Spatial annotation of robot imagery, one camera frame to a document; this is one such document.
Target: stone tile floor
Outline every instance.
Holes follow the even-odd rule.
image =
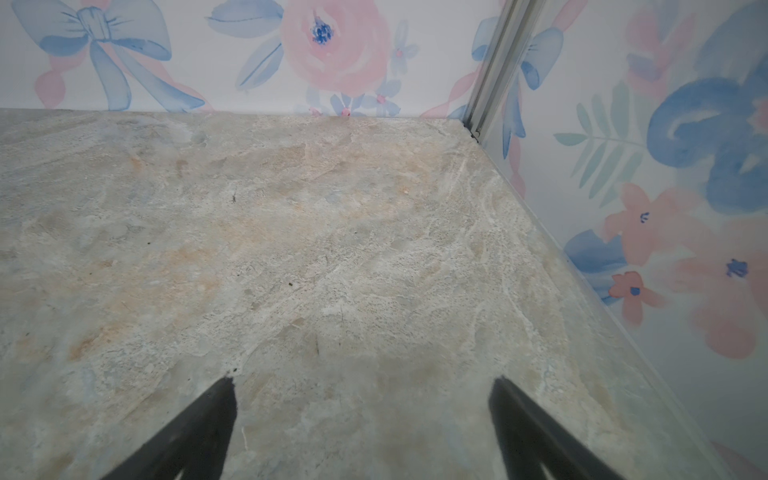
[[[99,478],[219,377],[224,478],[504,478],[516,381],[715,478],[457,121],[0,111],[0,468]]]

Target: blue bow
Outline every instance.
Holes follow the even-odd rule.
[[[162,81],[124,48],[157,60],[170,60],[170,39],[160,9],[152,0],[112,0],[103,11],[78,11],[59,0],[13,0],[13,11],[24,30],[40,48],[55,57],[69,57],[91,44],[91,61],[110,110],[131,105],[131,89],[121,69],[100,43],[112,43],[126,69],[168,111],[189,111],[205,104]]]

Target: small pink flower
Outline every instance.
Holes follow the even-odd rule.
[[[386,74],[389,27],[373,0],[290,0],[280,36],[293,70],[316,88],[358,97]]]
[[[676,292],[703,293],[690,315],[707,345],[731,359],[757,345],[757,318],[768,318],[768,221],[732,220],[717,235],[690,243],[695,257],[676,262],[668,277]]]
[[[640,326],[643,322],[643,303],[656,308],[667,303],[663,296],[645,287],[643,277],[638,272],[626,272],[611,278],[615,284],[608,290],[608,295],[624,299],[621,315],[631,326]]]
[[[621,233],[624,257],[630,265],[645,265],[654,251],[684,245],[688,234],[703,229],[698,220],[683,214],[701,202],[693,192],[673,187],[651,202],[643,189],[624,184],[621,201],[627,209],[608,215],[601,238],[607,243]]]

